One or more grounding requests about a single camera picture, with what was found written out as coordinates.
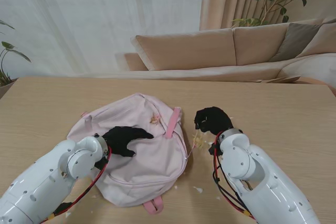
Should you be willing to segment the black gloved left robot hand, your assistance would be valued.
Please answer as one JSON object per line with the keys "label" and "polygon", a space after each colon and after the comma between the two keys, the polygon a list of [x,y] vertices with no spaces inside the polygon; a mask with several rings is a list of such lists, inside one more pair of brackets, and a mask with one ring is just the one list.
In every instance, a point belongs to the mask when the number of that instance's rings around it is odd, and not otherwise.
{"label": "black gloved left robot hand", "polygon": [[129,150],[127,145],[138,139],[153,139],[154,136],[146,130],[130,126],[116,126],[102,136],[111,148],[112,154],[123,157],[133,157],[135,152]]}

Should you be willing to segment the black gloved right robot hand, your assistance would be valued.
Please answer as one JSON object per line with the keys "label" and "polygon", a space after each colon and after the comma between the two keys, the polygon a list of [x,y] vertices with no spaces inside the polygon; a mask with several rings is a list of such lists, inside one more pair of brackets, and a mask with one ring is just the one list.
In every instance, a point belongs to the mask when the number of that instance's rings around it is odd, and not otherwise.
{"label": "black gloved right robot hand", "polygon": [[194,124],[196,130],[209,131],[213,135],[234,128],[229,116],[215,106],[197,111]]}

